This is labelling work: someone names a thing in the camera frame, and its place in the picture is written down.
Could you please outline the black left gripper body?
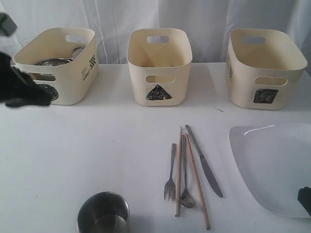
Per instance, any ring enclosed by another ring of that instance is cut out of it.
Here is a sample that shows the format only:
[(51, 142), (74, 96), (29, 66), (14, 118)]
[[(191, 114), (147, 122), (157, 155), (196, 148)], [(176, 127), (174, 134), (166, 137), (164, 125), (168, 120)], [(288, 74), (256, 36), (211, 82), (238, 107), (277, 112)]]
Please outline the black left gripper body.
[(51, 96), (32, 77), (11, 66), (11, 56), (0, 53), (0, 101), (10, 108), (49, 106)]

